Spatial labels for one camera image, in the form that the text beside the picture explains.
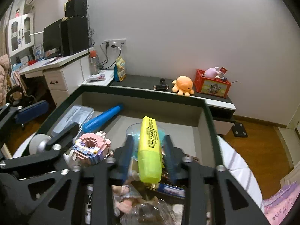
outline pink plush toy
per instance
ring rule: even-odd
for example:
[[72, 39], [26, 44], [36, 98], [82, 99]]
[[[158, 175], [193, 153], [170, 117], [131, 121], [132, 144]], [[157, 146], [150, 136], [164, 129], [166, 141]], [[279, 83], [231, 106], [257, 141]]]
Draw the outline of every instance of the pink plush toy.
[[218, 70], [219, 70], [219, 67], [209, 68], [205, 71], [204, 76], [213, 80], [217, 76], [218, 73], [221, 73]]

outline transparent plastic box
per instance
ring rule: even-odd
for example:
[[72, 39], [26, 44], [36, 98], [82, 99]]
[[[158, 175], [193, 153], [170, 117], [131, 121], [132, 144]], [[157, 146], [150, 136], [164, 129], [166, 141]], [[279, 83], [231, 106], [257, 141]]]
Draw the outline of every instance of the transparent plastic box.
[[51, 135], [54, 137], [72, 123], [78, 123], [79, 128], [91, 119], [94, 109], [91, 107], [74, 105], [53, 128]]

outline yellow highlighter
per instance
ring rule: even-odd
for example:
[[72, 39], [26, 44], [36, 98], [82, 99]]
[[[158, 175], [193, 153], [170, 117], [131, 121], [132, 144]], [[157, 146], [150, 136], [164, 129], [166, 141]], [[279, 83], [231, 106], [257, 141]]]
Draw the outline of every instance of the yellow highlighter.
[[143, 118], [137, 159], [141, 182], [159, 183], [161, 180], [162, 155], [155, 119]]

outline orange octopus plush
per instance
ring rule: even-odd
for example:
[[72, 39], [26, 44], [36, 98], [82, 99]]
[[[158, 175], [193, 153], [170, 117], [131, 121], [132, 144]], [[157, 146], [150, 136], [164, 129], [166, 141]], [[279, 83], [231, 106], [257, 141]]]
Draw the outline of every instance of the orange octopus plush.
[[193, 82], [187, 76], [179, 76], [177, 80], [174, 80], [172, 84], [175, 84], [172, 88], [173, 92], [178, 92], [178, 95], [190, 96], [194, 94]]

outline clear bottle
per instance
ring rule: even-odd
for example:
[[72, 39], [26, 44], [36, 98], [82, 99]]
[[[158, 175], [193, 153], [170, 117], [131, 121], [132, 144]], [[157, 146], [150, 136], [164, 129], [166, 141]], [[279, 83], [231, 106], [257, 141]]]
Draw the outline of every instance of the clear bottle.
[[120, 223], [122, 225], [174, 225], [174, 215], [170, 207], [162, 200], [149, 201], [139, 204], [124, 214]]
[[97, 55], [97, 52], [94, 51], [90, 51], [90, 72], [91, 75], [93, 74], [98, 74], [100, 69], [99, 69], [99, 58]]

